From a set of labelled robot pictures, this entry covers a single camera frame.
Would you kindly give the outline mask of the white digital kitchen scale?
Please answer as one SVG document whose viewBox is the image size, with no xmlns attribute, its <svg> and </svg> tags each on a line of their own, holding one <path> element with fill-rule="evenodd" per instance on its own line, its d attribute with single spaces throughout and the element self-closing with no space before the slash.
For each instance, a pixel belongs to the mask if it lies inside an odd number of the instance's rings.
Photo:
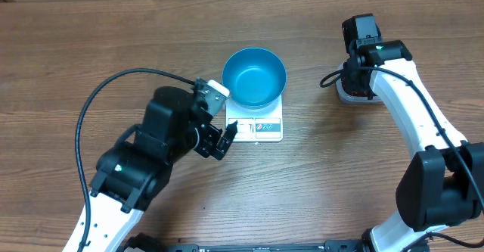
<svg viewBox="0 0 484 252">
<path fill-rule="evenodd" d="M 244 106 L 231 95 L 226 102 L 226 124 L 237 122 L 234 142 L 280 142 L 284 137 L 282 96 L 266 106 Z"/>
</svg>

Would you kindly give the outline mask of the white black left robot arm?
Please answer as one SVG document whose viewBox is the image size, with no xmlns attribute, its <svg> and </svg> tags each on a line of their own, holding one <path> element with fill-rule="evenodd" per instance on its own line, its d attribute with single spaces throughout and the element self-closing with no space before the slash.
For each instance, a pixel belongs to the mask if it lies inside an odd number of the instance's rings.
<svg viewBox="0 0 484 252">
<path fill-rule="evenodd" d="M 66 251 L 115 251 L 168 184 L 175 162 L 189 151 L 221 160 L 237 133 L 211 124 L 230 92 L 210 80 L 192 92 L 164 86 L 154 92 L 142 123 L 129 127 L 101 155 L 88 202 Z"/>
</svg>

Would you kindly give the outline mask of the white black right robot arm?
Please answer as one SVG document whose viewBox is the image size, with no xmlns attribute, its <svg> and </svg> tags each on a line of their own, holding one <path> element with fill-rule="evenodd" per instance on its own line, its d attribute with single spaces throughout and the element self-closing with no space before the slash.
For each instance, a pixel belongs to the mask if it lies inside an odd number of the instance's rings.
<svg viewBox="0 0 484 252">
<path fill-rule="evenodd" d="M 397 209 L 367 230 L 369 251 L 425 251 L 426 240 L 483 212 L 483 145 L 470 143 L 425 89 L 410 51 L 384 41 L 372 14 L 342 24 L 347 61 L 340 65 L 340 100 L 383 103 L 399 128 L 411 162 L 397 189 Z"/>
</svg>

